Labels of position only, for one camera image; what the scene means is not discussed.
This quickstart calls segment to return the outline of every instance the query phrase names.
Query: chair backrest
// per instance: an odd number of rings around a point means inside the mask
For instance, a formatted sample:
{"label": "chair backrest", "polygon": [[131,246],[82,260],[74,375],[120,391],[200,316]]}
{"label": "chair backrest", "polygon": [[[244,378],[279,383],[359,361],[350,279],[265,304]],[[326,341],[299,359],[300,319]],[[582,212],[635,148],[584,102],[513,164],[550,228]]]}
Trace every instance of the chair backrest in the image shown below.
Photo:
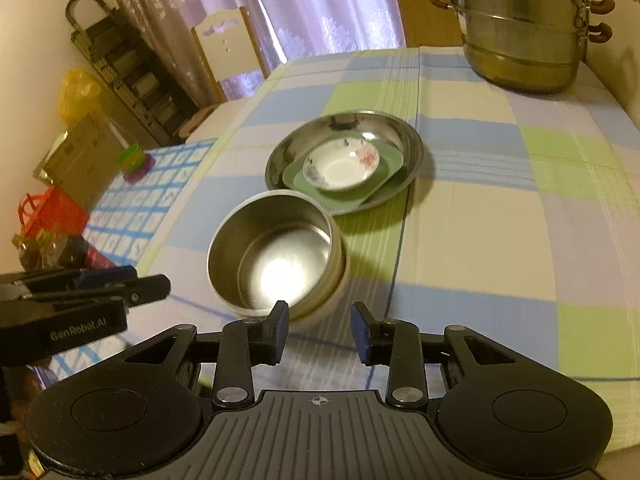
{"label": "chair backrest", "polygon": [[268,77],[260,46],[244,7],[219,10],[193,27],[193,34],[214,81],[261,70]]}

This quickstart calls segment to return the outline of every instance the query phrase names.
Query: cardboard box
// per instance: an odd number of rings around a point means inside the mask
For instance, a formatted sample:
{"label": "cardboard box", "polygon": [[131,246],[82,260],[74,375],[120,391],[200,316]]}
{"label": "cardboard box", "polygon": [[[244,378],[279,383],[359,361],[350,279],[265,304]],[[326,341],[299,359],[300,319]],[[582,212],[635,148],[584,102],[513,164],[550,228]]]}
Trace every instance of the cardboard box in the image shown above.
{"label": "cardboard box", "polygon": [[118,174],[116,158],[122,150],[106,120],[88,114],[56,142],[33,176],[61,187],[90,212]]}

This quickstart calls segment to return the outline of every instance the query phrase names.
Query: dish rack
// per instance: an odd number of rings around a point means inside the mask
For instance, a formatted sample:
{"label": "dish rack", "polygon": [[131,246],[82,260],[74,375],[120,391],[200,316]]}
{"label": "dish rack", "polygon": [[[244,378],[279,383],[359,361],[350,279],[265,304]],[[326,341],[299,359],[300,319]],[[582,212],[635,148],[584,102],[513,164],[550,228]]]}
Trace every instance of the dish rack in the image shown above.
{"label": "dish rack", "polygon": [[196,104],[119,9],[93,0],[107,16],[84,29],[73,16],[79,1],[66,4],[75,29],[72,43],[160,146],[184,142],[178,131],[196,113]]}

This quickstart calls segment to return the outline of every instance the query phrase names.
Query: checkered tablecloth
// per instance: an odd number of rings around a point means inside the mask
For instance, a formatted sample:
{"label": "checkered tablecloth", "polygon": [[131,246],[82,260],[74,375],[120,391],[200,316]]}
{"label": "checkered tablecloth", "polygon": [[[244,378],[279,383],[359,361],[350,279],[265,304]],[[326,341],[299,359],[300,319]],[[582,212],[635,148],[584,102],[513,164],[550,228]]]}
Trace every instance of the checkered tablecloth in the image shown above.
{"label": "checkered tablecloth", "polygon": [[[585,65],[568,92],[541,97],[485,82],[458,48],[279,67],[158,229],[141,267],[167,274],[172,295],[133,310],[124,337],[234,319],[207,279],[214,231],[265,189],[268,156],[289,132],[355,108],[415,126],[424,165],[395,199],[338,218],[353,262],[342,308],[291,333],[281,365],[255,368],[257,390],[384,390],[386,368],[361,365],[351,340],[348,306],[363,300],[423,332],[465,324],[582,381],[614,414],[609,449],[640,442],[640,134]],[[437,370],[428,380],[441,394]]]}
{"label": "checkered tablecloth", "polygon": [[119,173],[91,212],[82,236],[119,266],[135,265],[215,140],[149,150],[155,165],[140,181]]}

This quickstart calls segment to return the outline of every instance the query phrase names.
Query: curtain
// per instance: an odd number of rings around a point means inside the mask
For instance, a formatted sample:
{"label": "curtain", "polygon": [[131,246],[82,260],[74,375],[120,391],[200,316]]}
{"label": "curtain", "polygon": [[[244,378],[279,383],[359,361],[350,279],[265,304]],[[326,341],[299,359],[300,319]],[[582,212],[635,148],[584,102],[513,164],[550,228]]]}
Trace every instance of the curtain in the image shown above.
{"label": "curtain", "polygon": [[[404,44],[396,0],[117,0],[162,62],[200,106],[214,91],[191,27],[207,14],[245,6],[267,66],[368,48]],[[229,99],[251,95],[260,72],[221,82]]]}

